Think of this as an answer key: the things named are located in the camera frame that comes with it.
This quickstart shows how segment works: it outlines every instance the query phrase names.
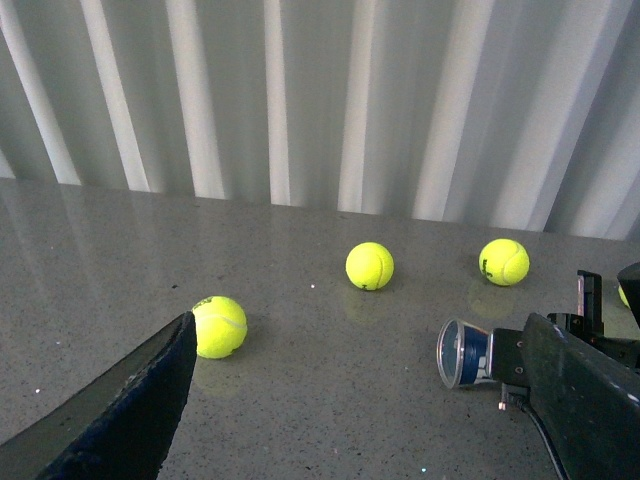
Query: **gray countertop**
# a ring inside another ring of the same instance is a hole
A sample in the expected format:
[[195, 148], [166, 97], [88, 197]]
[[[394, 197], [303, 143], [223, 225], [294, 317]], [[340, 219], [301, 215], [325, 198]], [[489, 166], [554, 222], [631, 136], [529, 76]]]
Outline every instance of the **gray countertop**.
[[[552, 479], [497, 385], [445, 388], [440, 326], [573, 312], [586, 269], [604, 278], [606, 334], [640, 338], [615, 291], [637, 243], [14, 180], [0, 199], [0, 442], [198, 300], [245, 309], [245, 344], [197, 360], [161, 479]], [[502, 236], [532, 261], [511, 288], [477, 266]], [[364, 241], [395, 258], [377, 292], [344, 273]]]

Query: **black cable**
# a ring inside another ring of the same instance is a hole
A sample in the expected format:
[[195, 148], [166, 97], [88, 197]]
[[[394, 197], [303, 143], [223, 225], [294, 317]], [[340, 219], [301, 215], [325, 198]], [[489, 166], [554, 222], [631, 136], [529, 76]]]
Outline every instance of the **black cable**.
[[551, 463], [553, 463], [553, 468], [555, 469], [558, 478], [560, 480], [569, 480], [567, 472], [562, 466], [562, 460], [560, 460], [560, 456], [558, 455], [556, 448], [553, 446], [553, 443], [551, 443], [551, 437], [549, 436], [549, 432], [547, 432], [547, 429], [544, 427], [542, 419], [538, 416], [536, 411], [533, 409], [533, 407], [525, 397], [523, 397], [522, 395], [512, 395], [512, 398], [514, 404], [524, 413], [529, 415], [529, 418], [531, 418], [533, 424], [538, 429], [538, 433], [540, 433], [540, 436], [542, 437], [544, 446], [547, 447], [547, 452], [549, 452]]

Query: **tennis ball logo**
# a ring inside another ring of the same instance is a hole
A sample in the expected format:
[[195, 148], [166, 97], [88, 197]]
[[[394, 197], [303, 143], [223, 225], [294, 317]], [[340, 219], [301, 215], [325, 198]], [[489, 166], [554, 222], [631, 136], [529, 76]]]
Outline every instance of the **tennis ball logo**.
[[393, 275], [393, 257], [389, 250], [375, 242], [357, 245], [349, 252], [345, 270], [351, 283], [362, 290], [384, 287]]
[[480, 252], [480, 271], [490, 282], [502, 287], [515, 285], [529, 272], [529, 255], [515, 240], [499, 238]]
[[242, 345], [247, 317], [242, 307], [227, 297], [209, 297], [192, 309], [196, 317], [197, 353], [204, 358], [224, 358]]

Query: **white curtain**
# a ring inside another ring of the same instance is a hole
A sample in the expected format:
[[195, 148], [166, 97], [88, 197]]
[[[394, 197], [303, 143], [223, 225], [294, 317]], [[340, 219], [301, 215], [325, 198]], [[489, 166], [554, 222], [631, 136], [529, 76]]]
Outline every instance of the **white curtain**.
[[639, 0], [0, 0], [0, 176], [640, 240]]

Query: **tennis ball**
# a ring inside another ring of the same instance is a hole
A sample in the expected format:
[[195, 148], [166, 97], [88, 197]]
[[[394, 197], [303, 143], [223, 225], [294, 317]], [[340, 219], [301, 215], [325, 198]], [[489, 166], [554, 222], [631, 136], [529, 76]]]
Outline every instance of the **tennis ball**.
[[247, 317], [234, 300], [209, 297], [193, 307], [196, 317], [198, 355], [224, 358], [242, 345], [247, 336]]
[[499, 238], [480, 252], [480, 271], [490, 282], [506, 287], [515, 285], [529, 272], [529, 255], [515, 240]]
[[622, 303], [624, 303], [624, 305], [627, 308], [631, 308], [629, 306], [629, 301], [627, 300], [627, 296], [624, 294], [624, 290], [622, 290], [622, 286], [618, 285], [618, 295], [620, 295], [620, 300], [622, 300]]
[[351, 283], [363, 290], [384, 287], [393, 275], [393, 257], [375, 242], [357, 245], [349, 252], [345, 265]]

